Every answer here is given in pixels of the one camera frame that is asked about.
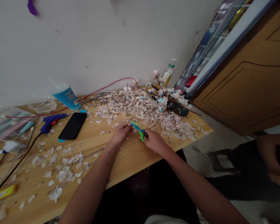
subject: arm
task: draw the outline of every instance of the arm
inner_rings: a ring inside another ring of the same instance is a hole
[[[117,126],[111,141],[70,199],[59,223],[91,223],[100,204],[116,154],[129,132],[129,123]]]
[[[248,223],[236,208],[198,172],[184,162],[154,131],[147,130],[145,144],[171,166],[199,211],[210,223]]]
[[[259,154],[267,168],[270,179],[280,186],[280,165],[276,158],[276,147],[280,145],[280,134],[263,135],[256,139]]]

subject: stool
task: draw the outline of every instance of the stool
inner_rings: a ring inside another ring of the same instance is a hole
[[[210,159],[212,160],[212,169],[215,172],[227,172],[227,173],[232,173],[232,174],[240,174],[240,171],[238,171],[235,168],[224,168],[221,164],[220,161],[217,157],[217,155],[224,155],[227,156],[229,160],[231,160],[231,157],[233,155],[233,150],[232,149],[222,149],[219,151],[215,151],[215,152],[209,152],[208,156],[210,157]]]

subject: red cable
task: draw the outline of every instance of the red cable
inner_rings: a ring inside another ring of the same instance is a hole
[[[93,93],[91,93],[91,94],[89,94],[89,95],[83,97],[83,98],[80,99],[79,101],[81,101],[81,100],[83,100],[83,99],[89,97],[90,95],[96,93],[97,91],[100,91],[100,90],[102,90],[102,89],[104,89],[104,88],[107,88],[108,86],[110,86],[110,85],[112,85],[112,84],[114,84],[114,83],[116,83],[116,82],[118,82],[118,81],[120,81],[120,80],[123,80],[123,79],[126,79],[126,78],[119,79],[119,80],[117,80],[117,81],[115,81],[115,82],[113,82],[113,83],[111,83],[111,84],[109,84],[109,85],[107,85],[107,86],[105,86],[105,87],[99,89],[99,90],[96,90],[96,91],[94,91]],[[63,108],[63,109],[61,109],[61,110],[58,110],[58,111],[56,111],[56,112],[52,112],[52,113],[45,114],[45,115],[39,115],[39,116],[31,116],[31,117],[10,117],[10,116],[5,116],[5,117],[6,117],[6,118],[32,118],[32,117],[43,117],[43,116],[48,116],[48,115],[51,115],[51,114],[58,113],[58,112],[60,112],[60,111],[62,111],[62,110],[65,110],[65,109],[67,109],[67,108],[68,108],[68,107],[65,107],[65,108]]]

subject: blue glue gun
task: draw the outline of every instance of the blue glue gun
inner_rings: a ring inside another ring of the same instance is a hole
[[[56,114],[50,117],[45,117],[44,121],[46,122],[43,127],[41,128],[40,132],[43,134],[47,134],[50,132],[51,130],[51,125],[52,124],[56,124],[56,121],[61,119],[61,118],[65,118],[67,115],[69,114]]]

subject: person's left hand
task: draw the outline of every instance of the person's left hand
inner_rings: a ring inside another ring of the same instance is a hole
[[[131,123],[120,124],[115,128],[110,144],[117,145],[119,148],[124,143],[129,133],[134,133]]]

